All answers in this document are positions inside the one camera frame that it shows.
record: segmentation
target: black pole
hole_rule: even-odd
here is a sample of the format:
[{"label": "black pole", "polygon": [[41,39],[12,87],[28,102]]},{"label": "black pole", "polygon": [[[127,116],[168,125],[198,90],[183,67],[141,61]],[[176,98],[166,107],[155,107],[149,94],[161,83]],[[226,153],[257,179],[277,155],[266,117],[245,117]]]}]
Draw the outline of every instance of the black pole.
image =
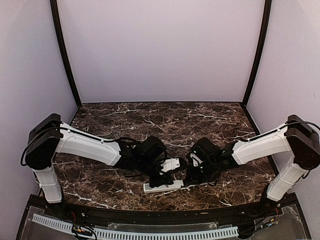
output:
[{"label": "black pole", "polygon": [[245,94],[242,100],[242,104],[244,106],[247,106],[252,89],[255,84],[255,80],[257,77],[257,72],[260,64],[260,59],[262,56],[262,52],[265,45],[266,35],[267,35],[267,29],[268,29],[268,23],[269,23],[269,17],[270,17],[270,11],[271,11],[271,3],[272,0],[265,0],[264,2],[264,10],[263,10],[263,17],[262,17],[262,24],[260,29],[260,35],[258,40],[258,45],[256,47],[256,52],[254,56],[254,61],[248,81],[248,85],[246,86]]},{"label": "black pole", "polygon": [[55,34],[56,34],[56,38],[58,40],[58,45],[60,48],[60,54],[62,57],[64,70],[65,70],[66,76],[69,81],[69,85],[70,85],[70,88],[71,88],[71,91],[73,94],[73,98],[75,100],[77,107],[79,108],[82,105],[82,103],[81,103],[80,96],[79,96],[79,93],[77,90],[74,76],[72,74],[72,70],[71,70],[71,66],[70,66],[70,62],[69,62],[69,58],[68,58],[68,54],[67,54],[65,40],[64,40],[64,36],[62,33],[62,28],[61,28],[57,0],[50,0],[50,4],[51,4],[51,12],[52,12],[52,18],[53,18],[53,23],[54,23],[54,28],[55,28]]}]

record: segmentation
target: wall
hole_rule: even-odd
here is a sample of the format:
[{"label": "wall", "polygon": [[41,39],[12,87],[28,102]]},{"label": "wall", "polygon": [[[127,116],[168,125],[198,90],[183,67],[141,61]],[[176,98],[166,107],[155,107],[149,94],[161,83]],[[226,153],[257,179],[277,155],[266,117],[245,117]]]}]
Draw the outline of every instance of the wall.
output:
[{"label": "wall", "polygon": [[29,131],[51,113],[69,122],[76,104],[63,68],[48,0],[1,1],[0,239],[16,238],[31,193],[32,171],[20,166]]},{"label": "wall", "polygon": [[242,100],[264,0],[58,2],[84,103]]},{"label": "wall", "polygon": [[[248,110],[262,132],[291,114],[320,125],[320,2],[272,1],[269,28]],[[281,169],[285,154],[276,155]],[[293,190],[313,239],[320,236],[320,167]]]}]

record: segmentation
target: perforated metal strip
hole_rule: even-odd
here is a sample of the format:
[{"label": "perforated metal strip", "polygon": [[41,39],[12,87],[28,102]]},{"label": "perforated metal strip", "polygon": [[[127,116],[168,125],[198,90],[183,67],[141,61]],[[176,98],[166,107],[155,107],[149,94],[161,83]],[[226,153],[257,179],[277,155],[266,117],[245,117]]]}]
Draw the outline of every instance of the perforated metal strip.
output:
[{"label": "perforated metal strip", "polygon": [[[72,223],[52,219],[47,216],[34,214],[33,222],[67,234],[72,234]],[[99,240],[216,240],[238,236],[238,227],[228,227],[208,231],[194,231],[182,233],[143,233],[111,231],[95,228]]]}]

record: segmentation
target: brown marble surface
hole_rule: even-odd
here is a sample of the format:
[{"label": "brown marble surface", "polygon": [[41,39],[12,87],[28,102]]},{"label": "brown marble surface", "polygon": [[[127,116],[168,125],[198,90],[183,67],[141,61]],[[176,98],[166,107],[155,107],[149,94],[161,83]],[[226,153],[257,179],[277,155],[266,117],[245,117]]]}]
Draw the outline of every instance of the brown marble surface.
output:
[{"label": "brown marble surface", "polygon": [[[238,138],[255,135],[238,103],[154,102],[84,104],[71,125],[94,135],[143,141],[159,137],[169,157],[184,157],[198,139],[207,137],[223,148]],[[58,154],[54,168],[67,202],[136,211],[182,211],[221,208],[256,202],[274,177],[266,157],[223,172],[217,186],[188,186],[144,193],[146,176],[126,178],[114,169],[83,157]],[[185,171],[175,174],[183,179]]]}]

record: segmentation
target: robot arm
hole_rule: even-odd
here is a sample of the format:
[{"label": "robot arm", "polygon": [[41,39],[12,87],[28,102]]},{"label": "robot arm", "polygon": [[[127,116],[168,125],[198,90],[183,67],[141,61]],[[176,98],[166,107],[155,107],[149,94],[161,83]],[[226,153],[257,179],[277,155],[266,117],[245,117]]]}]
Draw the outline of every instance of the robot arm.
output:
[{"label": "robot arm", "polygon": [[118,169],[138,170],[150,177],[151,187],[173,184],[171,174],[187,166],[183,158],[167,158],[166,146],[155,136],[143,142],[125,137],[105,139],[61,122],[55,113],[30,132],[24,153],[24,165],[32,168],[50,204],[60,203],[63,198],[52,166],[56,153],[93,159]]},{"label": "robot arm", "polygon": [[193,164],[187,181],[201,183],[215,173],[232,169],[252,160],[276,153],[291,152],[291,157],[279,175],[269,184],[266,197],[279,201],[308,171],[320,164],[319,136],[296,115],[279,127],[261,135],[229,143],[223,150],[202,138],[187,155]]}]

